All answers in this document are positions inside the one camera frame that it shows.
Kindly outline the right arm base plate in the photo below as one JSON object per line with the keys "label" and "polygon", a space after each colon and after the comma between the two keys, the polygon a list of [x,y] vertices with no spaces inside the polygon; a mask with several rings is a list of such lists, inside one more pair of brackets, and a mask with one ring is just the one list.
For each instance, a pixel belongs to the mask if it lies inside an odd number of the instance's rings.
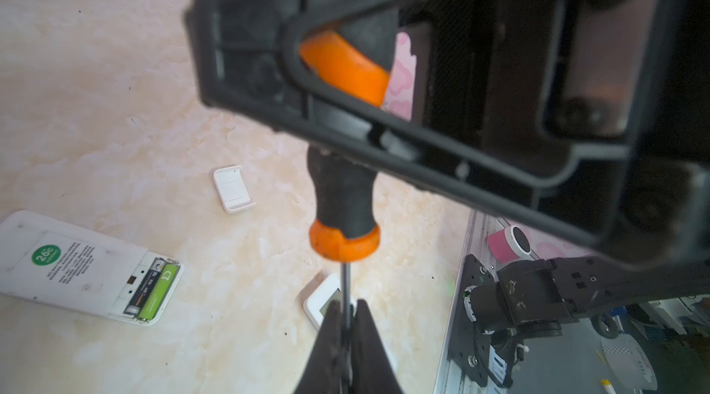
{"label": "right arm base plate", "polygon": [[521,359],[521,331],[512,324],[503,281],[512,265],[491,274],[475,256],[464,260],[455,296],[447,358],[483,387],[511,388],[512,370]]}

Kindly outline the white battery cover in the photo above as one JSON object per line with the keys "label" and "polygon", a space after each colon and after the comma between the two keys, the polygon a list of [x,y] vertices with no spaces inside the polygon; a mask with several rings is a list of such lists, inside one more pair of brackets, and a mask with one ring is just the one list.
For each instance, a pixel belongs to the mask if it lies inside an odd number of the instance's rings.
{"label": "white battery cover", "polygon": [[245,184],[241,166],[217,168],[212,177],[221,205],[228,214],[236,214],[256,205]]}

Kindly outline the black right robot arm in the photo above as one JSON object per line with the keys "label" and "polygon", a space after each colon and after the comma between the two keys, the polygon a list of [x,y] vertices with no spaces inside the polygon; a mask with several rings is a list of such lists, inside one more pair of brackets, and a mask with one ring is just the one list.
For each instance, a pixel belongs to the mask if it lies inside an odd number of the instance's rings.
{"label": "black right robot arm", "polygon": [[709,0],[193,0],[203,103],[310,144],[312,247],[378,247],[386,173],[591,249],[515,263],[483,329],[709,290]]}

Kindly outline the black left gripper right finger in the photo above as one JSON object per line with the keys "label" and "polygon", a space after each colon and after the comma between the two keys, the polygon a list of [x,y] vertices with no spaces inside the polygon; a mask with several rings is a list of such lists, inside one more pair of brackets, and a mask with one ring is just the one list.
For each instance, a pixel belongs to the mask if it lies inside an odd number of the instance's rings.
{"label": "black left gripper right finger", "polygon": [[384,344],[364,300],[358,300],[351,329],[351,393],[401,394]]}

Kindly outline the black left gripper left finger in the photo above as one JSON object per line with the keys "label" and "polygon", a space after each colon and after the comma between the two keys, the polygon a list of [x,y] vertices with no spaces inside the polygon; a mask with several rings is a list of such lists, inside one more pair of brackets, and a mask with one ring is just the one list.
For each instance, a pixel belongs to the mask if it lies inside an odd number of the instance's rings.
{"label": "black left gripper left finger", "polygon": [[321,325],[295,394],[338,394],[343,375],[342,308],[333,302]]}

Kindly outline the orange black screwdriver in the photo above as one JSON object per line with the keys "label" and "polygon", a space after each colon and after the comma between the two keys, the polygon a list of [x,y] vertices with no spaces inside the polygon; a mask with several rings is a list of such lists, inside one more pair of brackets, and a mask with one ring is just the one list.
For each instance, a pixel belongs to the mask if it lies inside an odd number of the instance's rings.
{"label": "orange black screwdriver", "polygon": [[[299,53],[326,84],[375,108],[384,103],[390,71],[338,31],[307,38]],[[309,148],[307,166],[316,196],[310,244],[319,255],[341,264],[341,321],[348,332],[352,323],[349,265],[372,255],[380,244],[380,228],[373,217],[376,172],[316,147]]]}

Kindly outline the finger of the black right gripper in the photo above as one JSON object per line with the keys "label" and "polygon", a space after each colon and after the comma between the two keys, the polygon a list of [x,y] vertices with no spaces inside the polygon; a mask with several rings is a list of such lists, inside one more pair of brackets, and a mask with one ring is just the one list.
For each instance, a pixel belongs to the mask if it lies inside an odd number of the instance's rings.
{"label": "finger of the black right gripper", "polygon": [[199,96],[616,261],[709,255],[709,0],[192,0]]}

